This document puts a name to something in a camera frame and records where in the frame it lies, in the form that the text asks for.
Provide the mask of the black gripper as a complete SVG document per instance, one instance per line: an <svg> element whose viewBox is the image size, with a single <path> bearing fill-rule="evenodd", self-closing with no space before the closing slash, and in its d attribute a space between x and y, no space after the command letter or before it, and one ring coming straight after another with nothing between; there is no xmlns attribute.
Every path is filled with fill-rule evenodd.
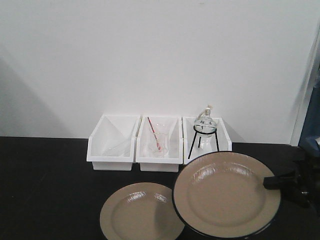
<svg viewBox="0 0 320 240"><path fill-rule="evenodd" d="M286 200L302 208L320 206L320 137L308 136L305 139L303 157L294 160L296 171L265 177L265 189L282 189Z"/></svg>

